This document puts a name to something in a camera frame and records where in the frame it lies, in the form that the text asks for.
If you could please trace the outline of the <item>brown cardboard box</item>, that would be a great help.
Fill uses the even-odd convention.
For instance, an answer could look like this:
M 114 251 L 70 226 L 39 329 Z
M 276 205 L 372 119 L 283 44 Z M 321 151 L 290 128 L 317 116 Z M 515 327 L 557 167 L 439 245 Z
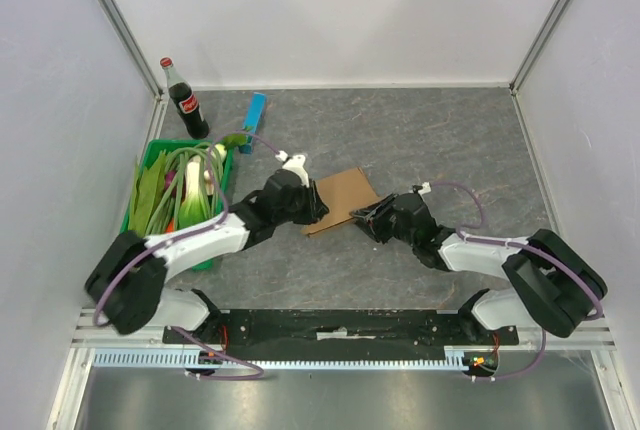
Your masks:
M 316 236 L 323 231 L 349 223 L 352 220 L 352 211 L 381 200 L 360 167 L 318 180 L 317 190 L 329 212 L 319 222 L 305 226 L 301 230 L 305 236 Z

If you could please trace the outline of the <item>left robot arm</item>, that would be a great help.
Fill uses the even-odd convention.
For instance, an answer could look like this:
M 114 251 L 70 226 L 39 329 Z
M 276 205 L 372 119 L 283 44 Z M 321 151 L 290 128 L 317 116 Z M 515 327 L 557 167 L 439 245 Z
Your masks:
M 329 213 L 316 183 L 278 170 L 261 190 L 231 206 L 226 219 L 206 221 L 164 235 L 119 234 L 92 271 L 85 291 L 95 317 L 120 335 L 147 326 L 177 326 L 198 343 L 219 332 L 217 309 L 200 290 L 173 290 L 166 283 L 205 261 L 242 252 L 273 236 L 285 223 L 311 225 Z

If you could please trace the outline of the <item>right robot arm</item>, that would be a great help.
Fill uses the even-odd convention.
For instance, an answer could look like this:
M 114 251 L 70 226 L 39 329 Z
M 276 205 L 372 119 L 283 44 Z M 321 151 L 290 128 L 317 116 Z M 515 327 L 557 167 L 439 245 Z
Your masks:
M 606 283 L 555 232 L 540 229 L 519 238 L 471 235 L 437 223 L 423 198 L 426 192 L 416 186 L 392 193 L 351 215 L 372 240 L 402 241 L 428 268 L 509 283 L 505 290 L 482 290 L 466 302 L 457 321 L 465 341 L 481 343 L 494 330 L 528 324 L 567 338 L 583 321 L 601 317 Z

